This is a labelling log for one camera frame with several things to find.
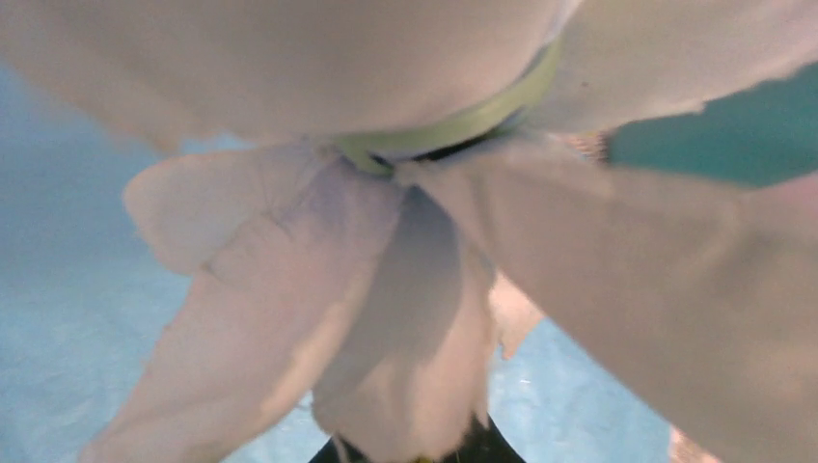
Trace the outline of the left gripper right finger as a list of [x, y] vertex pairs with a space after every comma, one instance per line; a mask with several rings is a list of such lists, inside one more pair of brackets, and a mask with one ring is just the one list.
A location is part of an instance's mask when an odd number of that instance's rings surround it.
[[525, 463], [491, 418], [487, 424], [472, 419], [460, 447], [447, 456], [449, 463]]

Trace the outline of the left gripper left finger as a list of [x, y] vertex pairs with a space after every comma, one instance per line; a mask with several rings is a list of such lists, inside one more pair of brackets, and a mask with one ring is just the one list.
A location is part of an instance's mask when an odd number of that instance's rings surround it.
[[331, 437], [309, 460], [310, 463], [353, 463], [358, 451], [341, 438]]

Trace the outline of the artificial flower bouquet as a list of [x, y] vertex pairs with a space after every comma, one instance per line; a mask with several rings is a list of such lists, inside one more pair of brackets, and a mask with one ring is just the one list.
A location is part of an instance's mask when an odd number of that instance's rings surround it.
[[1, 55], [172, 155], [126, 209], [192, 277], [83, 462], [218, 462], [305, 394], [372, 462], [487, 424], [551, 317], [724, 462], [817, 458], [804, 194], [582, 159], [817, 59], [813, 1], [5, 1]]

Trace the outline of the blue wrapping paper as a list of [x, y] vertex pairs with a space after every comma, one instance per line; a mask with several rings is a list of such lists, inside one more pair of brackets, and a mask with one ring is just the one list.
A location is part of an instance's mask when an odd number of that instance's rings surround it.
[[[186, 282], [120, 192], [150, 163], [1, 71], [1, 458], [71, 462], [117, 410]], [[665, 462], [668, 425], [550, 322], [498, 362], [497, 427], [526, 462]]]

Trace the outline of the teal cylindrical vase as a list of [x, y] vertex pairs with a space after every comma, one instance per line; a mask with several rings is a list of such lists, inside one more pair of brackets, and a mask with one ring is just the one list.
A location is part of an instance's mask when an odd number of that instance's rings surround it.
[[710, 102], [699, 113], [620, 127], [614, 164], [769, 186], [817, 169], [817, 67]]

